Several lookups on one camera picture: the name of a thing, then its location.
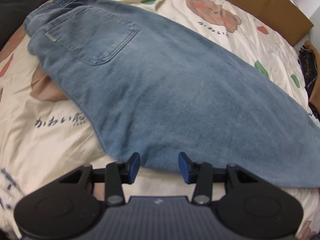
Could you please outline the light blue denim jeans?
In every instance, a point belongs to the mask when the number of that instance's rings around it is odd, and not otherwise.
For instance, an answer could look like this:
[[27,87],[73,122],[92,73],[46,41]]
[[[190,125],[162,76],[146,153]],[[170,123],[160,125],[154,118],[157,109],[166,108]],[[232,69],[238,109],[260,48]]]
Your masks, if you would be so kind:
[[153,12],[53,0],[24,20],[29,52],[91,123],[105,153],[178,171],[178,154],[319,187],[319,127],[245,61]]

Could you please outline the dark patterned folded garment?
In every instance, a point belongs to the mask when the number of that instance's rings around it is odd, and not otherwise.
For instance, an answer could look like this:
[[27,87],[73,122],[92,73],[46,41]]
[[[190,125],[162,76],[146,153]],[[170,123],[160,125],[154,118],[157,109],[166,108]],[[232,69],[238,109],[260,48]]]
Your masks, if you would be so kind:
[[319,51],[309,40],[301,47],[298,62],[304,77],[309,107],[319,120]]

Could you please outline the brown cardboard sheet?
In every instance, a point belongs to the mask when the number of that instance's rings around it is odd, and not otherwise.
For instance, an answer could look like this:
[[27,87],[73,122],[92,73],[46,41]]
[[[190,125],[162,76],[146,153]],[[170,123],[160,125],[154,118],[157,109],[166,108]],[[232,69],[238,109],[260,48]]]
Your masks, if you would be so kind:
[[294,46],[313,23],[289,0],[227,0],[277,31]]

